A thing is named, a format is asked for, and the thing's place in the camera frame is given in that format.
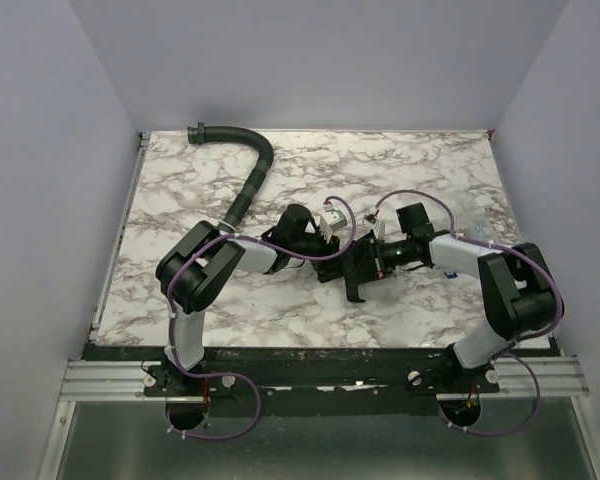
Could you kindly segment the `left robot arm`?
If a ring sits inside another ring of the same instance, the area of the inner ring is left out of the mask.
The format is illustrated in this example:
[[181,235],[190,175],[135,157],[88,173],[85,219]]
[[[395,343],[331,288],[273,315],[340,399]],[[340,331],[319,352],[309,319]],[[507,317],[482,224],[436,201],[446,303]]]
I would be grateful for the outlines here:
[[345,214],[329,202],[318,217],[302,205],[291,204],[277,224],[259,237],[227,233],[207,221],[199,222],[156,268],[169,309],[165,374],[178,382],[206,376],[195,371],[204,359],[206,310],[235,271],[274,274],[292,260],[330,260],[340,251],[335,233],[347,224]]

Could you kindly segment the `black folding umbrella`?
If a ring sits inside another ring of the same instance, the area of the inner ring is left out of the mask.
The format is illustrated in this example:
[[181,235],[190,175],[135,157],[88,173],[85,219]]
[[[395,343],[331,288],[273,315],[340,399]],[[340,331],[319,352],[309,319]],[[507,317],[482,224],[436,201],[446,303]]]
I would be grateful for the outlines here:
[[379,279],[376,247],[376,238],[370,232],[355,240],[342,255],[331,260],[315,261],[312,266],[321,283],[342,278],[346,299],[351,303],[364,303],[359,287]]

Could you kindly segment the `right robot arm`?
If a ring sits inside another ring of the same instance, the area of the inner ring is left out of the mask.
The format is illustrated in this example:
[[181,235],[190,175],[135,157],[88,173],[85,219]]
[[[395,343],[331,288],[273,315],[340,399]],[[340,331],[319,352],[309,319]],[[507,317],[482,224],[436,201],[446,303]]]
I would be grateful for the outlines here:
[[421,203],[398,209],[397,218],[406,239],[377,244],[381,266],[421,262],[480,284],[485,319],[446,349],[456,375],[488,365],[521,341],[548,334],[562,319],[564,301],[537,245],[505,246],[453,229],[437,230]]

